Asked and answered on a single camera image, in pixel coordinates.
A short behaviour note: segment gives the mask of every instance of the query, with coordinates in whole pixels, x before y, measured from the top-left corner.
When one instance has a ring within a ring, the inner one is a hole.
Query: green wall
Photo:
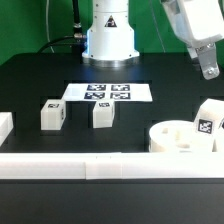
[[[72,0],[50,0],[51,39],[72,34]],[[129,0],[130,25],[135,29],[136,49],[162,52],[149,0]],[[167,52],[184,52],[185,45],[174,36],[160,0],[152,0],[158,28]],[[11,56],[36,52],[47,42],[45,28],[46,0],[0,0],[0,64]],[[84,31],[92,22],[92,0],[79,0]],[[55,48],[55,52],[70,50]],[[224,41],[217,43],[218,62],[224,65]]]

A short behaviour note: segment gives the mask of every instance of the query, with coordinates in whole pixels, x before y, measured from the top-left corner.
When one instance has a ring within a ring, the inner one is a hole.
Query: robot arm
[[[224,38],[218,0],[161,0],[175,35],[198,58],[205,79],[219,75],[215,42]]]

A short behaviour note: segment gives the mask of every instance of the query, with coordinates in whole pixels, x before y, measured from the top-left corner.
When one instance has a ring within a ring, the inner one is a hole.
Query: white paper sheet
[[[96,101],[103,98],[116,101],[152,101],[149,85],[134,83],[72,83],[67,86],[62,97],[66,101]]]

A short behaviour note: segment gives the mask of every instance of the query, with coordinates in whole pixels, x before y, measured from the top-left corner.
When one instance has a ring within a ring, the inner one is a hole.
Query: white cube
[[[13,129],[12,113],[0,113],[0,146]]]
[[[61,130],[65,118],[65,100],[48,100],[41,110],[41,130]]]
[[[114,114],[114,99],[98,100],[93,109],[93,128],[112,127]]]

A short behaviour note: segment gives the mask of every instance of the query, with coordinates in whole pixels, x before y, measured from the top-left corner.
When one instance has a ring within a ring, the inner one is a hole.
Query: black table
[[[20,54],[0,67],[0,111],[14,130],[1,153],[146,152],[164,120],[193,121],[207,98],[223,99],[224,75],[204,80],[185,54],[144,54],[121,69],[80,64],[70,54]],[[40,130],[47,99],[69,83],[148,83],[152,103],[116,102],[112,128],[93,129],[93,102],[68,102],[61,131]],[[192,223],[224,220],[222,179],[1,180],[1,223]]]
[[[70,54],[21,54],[0,67],[0,111],[13,112],[14,131],[1,152],[144,152],[150,127],[164,120],[193,121],[208,97],[224,96],[224,76],[204,80],[184,54],[145,54],[120,69],[80,64]],[[112,128],[93,129],[94,102],[68,102],[61,131],[40,130],[47,99],[69,83],[148,83],[153,102],[116,102]]]

